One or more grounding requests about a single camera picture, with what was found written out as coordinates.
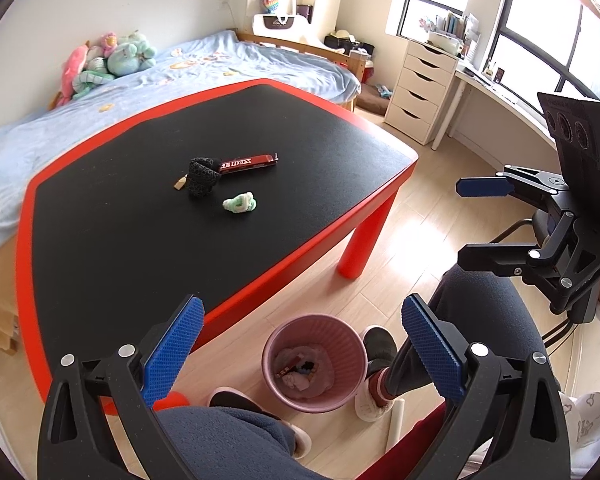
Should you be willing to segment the red box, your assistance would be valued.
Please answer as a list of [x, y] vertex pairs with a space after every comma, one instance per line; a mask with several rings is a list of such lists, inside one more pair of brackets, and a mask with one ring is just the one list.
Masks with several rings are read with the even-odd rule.
[[271, 167], [277, 163], [278, 155], [276, 153], [236, 158], [221, 162], [220, 174], [234, 174], [239, 171]]

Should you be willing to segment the green white tissue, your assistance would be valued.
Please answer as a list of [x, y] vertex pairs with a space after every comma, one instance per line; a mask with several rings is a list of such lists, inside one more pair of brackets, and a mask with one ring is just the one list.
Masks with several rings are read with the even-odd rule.
[[257, 208], [257, 201], [251, 192], [240, 193], [223, 200], [223, 209], [233, 214], [244, 214]]

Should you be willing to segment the tan wooden strip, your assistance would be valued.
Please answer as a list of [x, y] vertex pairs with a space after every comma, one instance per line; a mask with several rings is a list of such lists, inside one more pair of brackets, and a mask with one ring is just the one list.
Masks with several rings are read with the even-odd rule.
[[184, 185], [186, 183], [187, 180], [187, 174], [184, 174], [183, 177], [180, 177], [174, 184], [174, 188], [176, 190], [181, 190], [182, 188], [184, 188]]

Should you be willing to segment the black patterned cloth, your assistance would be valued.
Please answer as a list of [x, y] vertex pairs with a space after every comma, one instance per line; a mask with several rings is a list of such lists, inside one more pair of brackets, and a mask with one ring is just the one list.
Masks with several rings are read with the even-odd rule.
[[222, 162], [216, 158], [194, 157], [189, 161], [185, 180], [188, 196], [201, 198], [209, 195], [221, 177]]

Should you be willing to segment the pink trash bin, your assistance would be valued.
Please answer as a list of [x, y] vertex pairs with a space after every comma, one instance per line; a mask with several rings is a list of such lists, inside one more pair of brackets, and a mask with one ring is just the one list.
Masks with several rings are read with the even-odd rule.
[[348, 323], [307, 314], [283, 323], [268, 337], [261, 370], [283, 404], [303, 413], [327, 413], [347, 404], [362, 385], [367, 352]]

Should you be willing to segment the person's leg dark trousers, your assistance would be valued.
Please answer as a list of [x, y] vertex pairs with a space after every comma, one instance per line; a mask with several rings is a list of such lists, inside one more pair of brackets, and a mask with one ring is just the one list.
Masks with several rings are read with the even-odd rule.
[[[429, 303], [441, 321], [469, 342], [482, 342], [499, 356], [525, 359], [545, 346], [532, 317], [508, 278], [489, 272], [446, 271]], [[400, 396], [430, 382], [409, 341], [396, 346], [382, 381]], [[275, 422], [254, 422], [227, 408], [181, 406], [157, 417], [189, 470], [198, 479], [315, 479], [317, 472], [292, 456], [292, 434]]]

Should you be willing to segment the white desk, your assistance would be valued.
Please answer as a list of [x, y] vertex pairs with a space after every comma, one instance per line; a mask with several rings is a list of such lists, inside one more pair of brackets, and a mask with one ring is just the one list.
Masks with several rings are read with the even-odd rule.
[[454, 139], [494, 168], [508, 162], [558, 168], [555, 141], [544, 120], [517, 102], [512, 92], [483, 81], [464, 61], [456, 64], [431, 134], [434, 151], [443, 140]]

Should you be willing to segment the black tracker board right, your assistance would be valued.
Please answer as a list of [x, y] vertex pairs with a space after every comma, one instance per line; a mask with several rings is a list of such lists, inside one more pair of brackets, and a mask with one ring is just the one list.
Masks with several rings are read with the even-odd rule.
[[600, 228], [600, 101], [544, 92], [538, 100], [573, 203]]

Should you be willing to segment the white drawer cabinet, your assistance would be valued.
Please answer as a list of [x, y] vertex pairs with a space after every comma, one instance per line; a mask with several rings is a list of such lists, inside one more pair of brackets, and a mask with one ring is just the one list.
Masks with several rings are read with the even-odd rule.
[[448, 95], [458, 58], [428, 42], [410, 39], [385, 123], [422, 145], [434, 140], [434, 125]]

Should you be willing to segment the white slipper left foot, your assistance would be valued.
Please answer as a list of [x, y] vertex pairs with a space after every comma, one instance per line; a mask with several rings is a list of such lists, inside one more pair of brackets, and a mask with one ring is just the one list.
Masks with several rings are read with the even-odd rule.
[[216, 388], [210, 394], [207, 405], [209, 408], [227, 408], [230, 411], [239, 412], [254, 422], [266, 422], [267, 424], [275, 422], [278, 426], [284, 427], [292, 434], [292, 440], [294, 440], [292, 456], [295, 460], [305, 458], [312, 450], [312, 439], [306, 430], [265, 411], [256, 401], [235, 388], [227, 386]]

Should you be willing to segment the white slipper foot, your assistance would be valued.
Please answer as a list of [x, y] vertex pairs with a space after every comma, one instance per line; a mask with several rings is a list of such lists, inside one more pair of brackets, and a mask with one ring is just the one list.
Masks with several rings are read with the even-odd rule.
[[216, 388], [210, 394], [207, 405], [209, 408], [227, 408], [230, 411], [239, 412], [254, 422], [266, 422], [267, 424], [275, 422], [278, 426], [284, 427], [292, 434], [292, 440], [294, 440], [292, 456], [295, 460], [305, 458], [312, 450], [312, 439], [306, 430], [265, 411], [256, 401], [235, 388], [227, 386]]
[[382, 382], [398, 352], [391, 333], [380, 325], [367, 326], [361, 333], [367, 354], [366, 378], [354, 397], [356, 416], [363, 422], [377, 422], [393, 407], [394, 399]]

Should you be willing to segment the white slipper right foot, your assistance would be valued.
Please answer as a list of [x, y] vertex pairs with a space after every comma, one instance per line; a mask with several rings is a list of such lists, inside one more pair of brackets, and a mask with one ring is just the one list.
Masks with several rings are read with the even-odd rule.
[[377, 422], [393, 407], [394, 399], [382, 382], [398, 352], [391, 333], [380, 325], [367, 326], [361, 333], [367, 354], [366, 378], [354, 397], [356, 416], [363, 422]]

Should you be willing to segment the black red-edged table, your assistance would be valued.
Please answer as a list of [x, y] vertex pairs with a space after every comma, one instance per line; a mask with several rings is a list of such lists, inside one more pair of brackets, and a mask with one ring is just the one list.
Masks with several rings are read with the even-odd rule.
[[[221, 174], [190, 198], [175, 182], [194, 157], [278, 155]], [[318, 96], [269, 79], [197, 92], [122, 120], [41, 170], [22, 203], [20, 330], [41, 394], [63, 356], [138, 344], [188, 295], [206, 344], [339, 243], [339, 273], [363, 271], [418, 156]], [[254, 211], [223, 200], [251, 192]]]

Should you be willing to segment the white tote bag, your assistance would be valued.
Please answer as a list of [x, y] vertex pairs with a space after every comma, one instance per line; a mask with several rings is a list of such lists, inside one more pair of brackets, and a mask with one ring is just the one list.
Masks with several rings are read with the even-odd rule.
[[256, 36], [308, 44], [310, 24], [297, 13], [297, 0], [291, 0], [291, 14], [283, 14], [279, 0], [262, 0], [265, 14], [254, 14], [251, 23]]

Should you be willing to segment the bed with blue sheet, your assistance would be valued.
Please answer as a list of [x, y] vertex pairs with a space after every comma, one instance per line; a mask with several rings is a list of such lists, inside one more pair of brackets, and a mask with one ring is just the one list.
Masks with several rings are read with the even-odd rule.
[[15, 245], [29, 181], [102, 130], [159, 104], [248, 79], [268, 78], [344, 105], [361, 92], [357, 76], [327, 56], [242, 40], [231, 30], [184, 42], [155, 66], [119, 78], [83, 99], [0, 128], [0, 350], [15, 349]]

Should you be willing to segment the striped green plush toy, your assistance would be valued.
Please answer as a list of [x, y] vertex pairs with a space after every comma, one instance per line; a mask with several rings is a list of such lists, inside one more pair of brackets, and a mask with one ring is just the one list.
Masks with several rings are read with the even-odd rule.
[[107, 70], [106, 60], [101, 56], [86, 63], [86, 69], [73, 77], [72, 90], [74, 100], [82, 99], [92, 90], [103, 84], [108, 84], [116, 78]]

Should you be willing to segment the pink plush toy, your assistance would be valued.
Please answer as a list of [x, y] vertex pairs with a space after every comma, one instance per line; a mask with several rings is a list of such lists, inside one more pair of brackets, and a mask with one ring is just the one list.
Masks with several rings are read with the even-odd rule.
[[64, 64], [62, 69], [62, 75], [60, 78], [60, 90], [57, 92], [53, 101], [50, 102], [49, 110], [54, 110], [56, 107], [67, 104], [74, 95], [73, 90], [73, 79], [82, 72], [83, 67], [86, 63], [86, 57], [90, 44], [81, 44], [76, 47], [68, 57], [68, 60]]

